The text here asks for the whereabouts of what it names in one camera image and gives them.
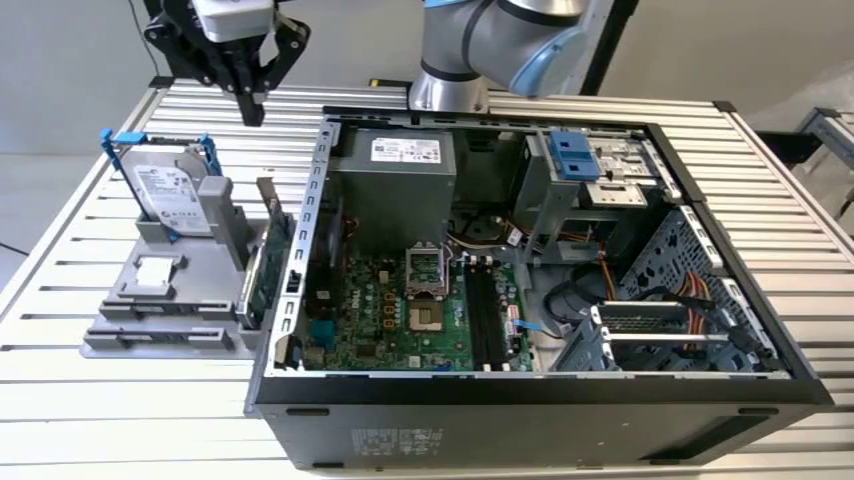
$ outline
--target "blue latch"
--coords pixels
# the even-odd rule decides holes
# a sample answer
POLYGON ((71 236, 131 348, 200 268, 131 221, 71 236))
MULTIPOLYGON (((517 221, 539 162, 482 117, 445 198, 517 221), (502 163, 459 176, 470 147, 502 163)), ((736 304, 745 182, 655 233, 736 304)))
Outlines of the blue latch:
POLYGON ((599 179, 599 164, 590 151, 587 137, 578 132, 551 132, 549 152, 563 180, 594 181, 599 179))
POLYGON ((202 135, 202 138, 199 139, 199 143, 204 147, 204 156, 208 161, 208 171, 214 175, 219 175, 222 177, 223 167, 219 164, 219 157, 216 155, 216 145, 214 144, 214 139, 208 136, 207 133, 202 135))
POLYGON ((142 145, 148 141, 148 134, 146 132, 119 132, 112 141, 119 145, 142 145))
POLYGON ((529 330, 538 330, 539 331, 539 330, 543 329, 543 326, 541 324, 526 322, 525 320, 519 320, 519 319, 514 320, 513 324, 514 324, 515 327, 527 328, 529 330))

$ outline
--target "white label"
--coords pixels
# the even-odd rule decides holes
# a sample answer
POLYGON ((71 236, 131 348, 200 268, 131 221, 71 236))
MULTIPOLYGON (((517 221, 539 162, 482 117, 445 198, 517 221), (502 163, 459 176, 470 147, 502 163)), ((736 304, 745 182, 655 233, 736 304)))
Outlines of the white label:
POLYGON ((513 232, 510 232, 510 236, 507 237, 507 243, 515 247, 519 245, 521 240, 522 240, 522 230, 519 230, 518 228, 514 228, 513 232))
POLYGON ((140 287, 162 287, 172 278, 172 259, 142 257, 136 270, 136 284, 140 287))
POLYGON ((158 219, 178 233, 211 233, 192 179, 176 167, 138 165, 136 177, 158 219))
POLYGON ((442 428, 357 428, 350 431, 357 455, 438 455, 445 429, 442 428))
POLYGON ((439 150, 439 140, 378 138, 371 143, 371 161, 442 163, 439 150))

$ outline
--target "blue drive bracket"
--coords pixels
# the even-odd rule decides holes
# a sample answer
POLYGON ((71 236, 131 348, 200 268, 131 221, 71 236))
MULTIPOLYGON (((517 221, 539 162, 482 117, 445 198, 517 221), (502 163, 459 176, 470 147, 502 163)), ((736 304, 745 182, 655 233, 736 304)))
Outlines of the blue drive bracket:
MULTIPOLYGON (((216 161, 216 148, 214 147, 214 141, 210 138, 207 138, 207 135, 204 135, 203 138, 207 139, 207 142, 210 144, 210 147, 206 146, 206 149, 204 149, 206 155, 208 155, 208 165, 211 165, 211 156, 208 152, 214 152, 212 153, 214 163, 216 165, 216 168, 219 169, 220 167, 219 167, 219 162, 216 161)), ((143 145, 148 143, 148 134, 146 132, 119 132, 119 134, 114 137, 112 129, 103 128, 100 132, 100 139, 102 139, 102 142, 100 142, 102 150, 104 150, 104 153, 107 154, 107 158, 110 158, 110 163, 112 164, 112 167, 116 169, 116 171, 119 171, 119 173, 122 173, 122 178, 124 179, 124 183, 128 186, 128 190, 131 190, 131 196, 134 197, 134 200, 136 200, 136 204, 139 205, 139 210, 142 213, 140 219, 144 222, 151 222, 151 216, 146 212, 146 208, 143 207, 143 201, 139 198, 139 194, 136 193, 136 189, 134 188, 134 185, 131 184, 131 179, 128 178, 128 174, 124 170, 124 166, 122 165, 122 160, 119 159, 119 154, 116 153, 116 149, 115 149, 115 145, 132 146, 132 145, 143 145)), ((180 238, 180 234, 166 225, 163 226, 163 228, 166 228, 170 234, 170 241, 175 243, 180 238)))
POLYGON ((131 184, 131 179, 128 178, 128 174, 124 171, 124 167, 122 166, 122 160, 119 160, 119 155, 116 154, 116 150, 114 148, 114 141, 119 145, 139 145, 146 141, 148 137, 142 132, 122 132, 119 133, 119 135, 116 135, 116 138, 114 140, 112 128, 103 128, 100 136, 102 136, 102 150, 104 150, 104 153, 107 154, 107 158, 110 158, 110 163, 112 164, 112 168, 115 168, 122 173, 122 178, 124 178, 124 183, 128 185, 128 190, 131 190, 131 195, 134 196, 134 200, 136 200, 136 204, 139 205, 139 209, 143 213, 143 216, 142 216, 143 221, 150 222, 151 217, 148 216, 148 213, 143 208, 143 201, 139 198, 134 185, 131 184))
POLYGON ((590 151, 587 137, 579 132, 549 134, 551 153, 558 175, 563 180, 591 182, 599 179, 599 164, 590 151))

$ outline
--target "aluminum table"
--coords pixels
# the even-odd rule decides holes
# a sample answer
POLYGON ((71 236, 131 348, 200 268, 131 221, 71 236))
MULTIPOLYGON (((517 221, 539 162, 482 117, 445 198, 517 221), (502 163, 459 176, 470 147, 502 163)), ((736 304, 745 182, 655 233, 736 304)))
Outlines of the aluminum table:
MULTIPOLYGON (((246 128, 218 90, 179 81, 147 91, 122 128, 188 138, 210 133, 234 198, 262 216, 258 176, 274 177, 286 209, 299 209, 323 105, 405 108, 406 93, 283 87, 266 104, 264 127, 246 128)), ((662 125, 838 407, 700 469, 346 476, 854 477, 854 245, 741 116, 710 102, 569 96, 531 102, 501 92, 491 106, 498 114, 662 125)), ((315 478, 294 469, 263 420, 243 416, 251 362, 80 357, 83 332, 134 246, 138 212, 102 156, 0 294, 0 478, 315 478)))

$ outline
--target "power supply label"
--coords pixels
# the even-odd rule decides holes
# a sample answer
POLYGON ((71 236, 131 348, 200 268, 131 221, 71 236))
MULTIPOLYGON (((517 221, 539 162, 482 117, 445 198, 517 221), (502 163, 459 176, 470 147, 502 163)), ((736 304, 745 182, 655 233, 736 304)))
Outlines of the power supply label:
POLYGON ((439 140, 377 138, 371 143, 373 162, 442 163, 439 140))
POLYGON ((176 167, 135 167, 139 184, 160 222, 180 234, 211 233, 187 172, 176 167))

